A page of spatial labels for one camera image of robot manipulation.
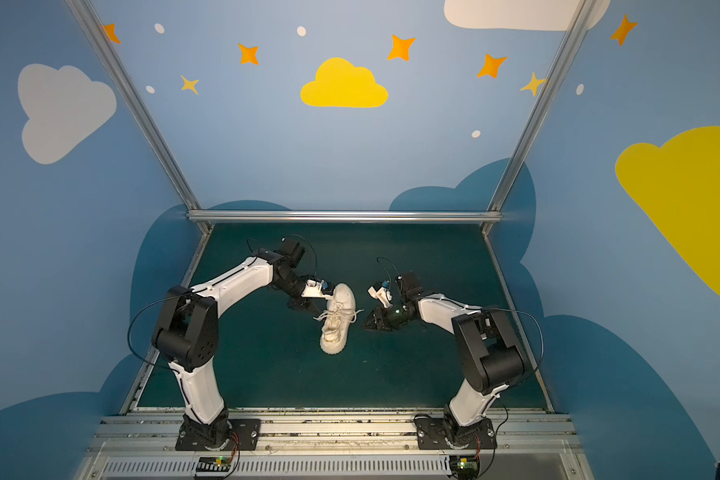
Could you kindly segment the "white knit sneaker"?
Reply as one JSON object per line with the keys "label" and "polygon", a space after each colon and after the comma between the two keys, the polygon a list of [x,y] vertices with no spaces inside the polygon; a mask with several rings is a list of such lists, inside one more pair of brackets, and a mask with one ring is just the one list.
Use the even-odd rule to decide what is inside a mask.
{"label": "white knit sneaker", "polygon": [[317,317],[322,322],[320,347],[329,355],[340,353],[347,342],[349,326],[357,318],[356,300],[351,288],[338,284],[327,299],[326,309]]}

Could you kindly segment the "white shoelace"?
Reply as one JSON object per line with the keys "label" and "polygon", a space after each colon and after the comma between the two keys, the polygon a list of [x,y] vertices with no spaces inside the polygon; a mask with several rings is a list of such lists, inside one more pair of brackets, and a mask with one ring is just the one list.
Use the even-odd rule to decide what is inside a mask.
{"label": "white shoelace", "polygon": [[322,323],[323,331],[341,330],[353,324],[360,310],[339,308],[336,310],[327,309],[315,317],[315,320]]}

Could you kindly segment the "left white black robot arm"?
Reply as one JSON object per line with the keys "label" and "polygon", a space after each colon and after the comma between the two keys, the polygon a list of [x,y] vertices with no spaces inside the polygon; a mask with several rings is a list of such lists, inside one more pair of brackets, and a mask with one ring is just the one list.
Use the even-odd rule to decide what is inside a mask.
{"label": "left white black robot arm", "polygon": [[316,299],[333,294],[334,284],[295,272],[303,255],[300,242],[284,238],[277,249],[260,248],[211,280],[167,292],[151,343],[166,358],[184,401],[178,451],[234,448],[233,426],[213,366],[219,320],[226,310],[268,286],[288,295],[290,308],[312,313],[318,311]]}

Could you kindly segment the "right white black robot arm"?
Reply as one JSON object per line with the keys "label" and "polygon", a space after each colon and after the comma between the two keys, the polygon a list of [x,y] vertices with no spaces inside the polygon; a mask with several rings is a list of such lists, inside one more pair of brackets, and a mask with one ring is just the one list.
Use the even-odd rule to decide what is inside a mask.
{"label": "right white black robot arm", "polygon": [[495,429],[486,411],[531,372],[509,311],[461,303],[442,293],[408,295],[395,304],[385,286],[370,287],[368,294],[379,305],[367,317],[366,329],[393,331],[419,319],[454,337],[464,380],[444,409],[439,432],[443,439],[435,445],[493,446]]}

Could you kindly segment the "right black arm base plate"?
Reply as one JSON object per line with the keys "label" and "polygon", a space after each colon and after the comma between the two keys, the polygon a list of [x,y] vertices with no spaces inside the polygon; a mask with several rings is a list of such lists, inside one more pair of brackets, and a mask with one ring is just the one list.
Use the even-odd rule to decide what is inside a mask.
{"label": "right black arm base plate", "polygon": [[460,426],[450,416],[417,415],[413,424],[420,450],[478,450],[497,446],[493,424],[487,418],[470,426]]}

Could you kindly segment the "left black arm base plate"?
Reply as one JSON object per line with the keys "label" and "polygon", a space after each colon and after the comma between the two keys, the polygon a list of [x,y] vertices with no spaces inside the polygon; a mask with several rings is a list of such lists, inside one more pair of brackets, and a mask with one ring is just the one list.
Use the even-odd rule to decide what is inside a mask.
{"label": "left black arm base plate", "polygon": [[253,451],[257,447],[260,419],[215,420],[209,425],[184,416],[175,444],[176,451]]}

